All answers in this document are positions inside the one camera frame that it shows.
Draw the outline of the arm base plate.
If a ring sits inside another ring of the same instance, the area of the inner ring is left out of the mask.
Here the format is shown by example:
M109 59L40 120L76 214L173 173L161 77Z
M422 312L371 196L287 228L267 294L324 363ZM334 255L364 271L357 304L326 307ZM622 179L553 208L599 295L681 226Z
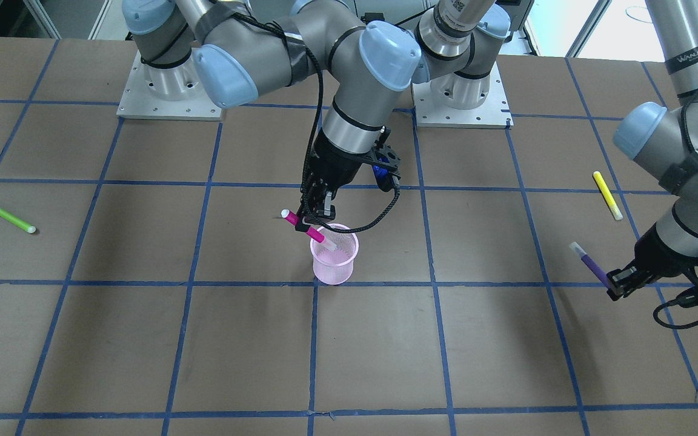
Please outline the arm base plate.
M420 127L506 129L514 125L496 63L484 78L450 74L411 85L411 94Z
M143 121L224 121L225 113L207 96L194 57L171 69L133 61L116 115Z

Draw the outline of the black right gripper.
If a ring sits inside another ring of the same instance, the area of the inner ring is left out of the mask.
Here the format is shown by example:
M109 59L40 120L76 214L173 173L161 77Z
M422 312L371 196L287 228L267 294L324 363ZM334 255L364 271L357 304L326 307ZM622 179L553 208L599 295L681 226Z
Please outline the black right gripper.
M341 150L322 129L318 130L304 165L302 193L307 197L307 202L302 202L296 212L296 231L305 234L312 228L315 213L321 221L335 220L337 213L333 201L338 189L353 181L360 166L357 156Z

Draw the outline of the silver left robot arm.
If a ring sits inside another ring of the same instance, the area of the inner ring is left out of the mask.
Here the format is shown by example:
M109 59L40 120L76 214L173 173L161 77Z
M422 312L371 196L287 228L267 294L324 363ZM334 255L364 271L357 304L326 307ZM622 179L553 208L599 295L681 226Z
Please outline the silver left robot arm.
M668 305L698 305L698 1L645 1L680 107L636 107L613 133L629 160L678 197L634 246L634 259L600 278L613 301L663 277L684 275L692 288ZM423 52L416 83L446 76L480 83L495 63L510 17L495 1L440 1L413 30Z

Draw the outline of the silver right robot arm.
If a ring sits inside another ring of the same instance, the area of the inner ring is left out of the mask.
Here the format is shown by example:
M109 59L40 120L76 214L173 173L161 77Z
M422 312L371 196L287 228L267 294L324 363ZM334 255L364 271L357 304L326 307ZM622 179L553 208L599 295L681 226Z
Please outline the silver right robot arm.
M161 96L173 93L160 72L176 74L183 89L197 85L222 110L317 77L298 231L329 229L337 192L364 165L393 198L356 232L376 226L396 206L399 158L386 146L385 122L423 57L406 30L385 21L365 24L339 1L297 1L289 16L267 23L255 19L247 1L125 1L122 15Z

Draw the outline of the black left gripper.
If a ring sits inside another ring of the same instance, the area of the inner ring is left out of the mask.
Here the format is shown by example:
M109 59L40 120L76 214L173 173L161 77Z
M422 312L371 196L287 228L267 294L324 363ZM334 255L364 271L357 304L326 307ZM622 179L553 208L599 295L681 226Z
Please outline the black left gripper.
M698 239L682 232L683 240L673 245L662 239L654 224L634 246L634 259L622 269L607 273L607 295L618 301L645 285L662 278L685 276L698 266Z

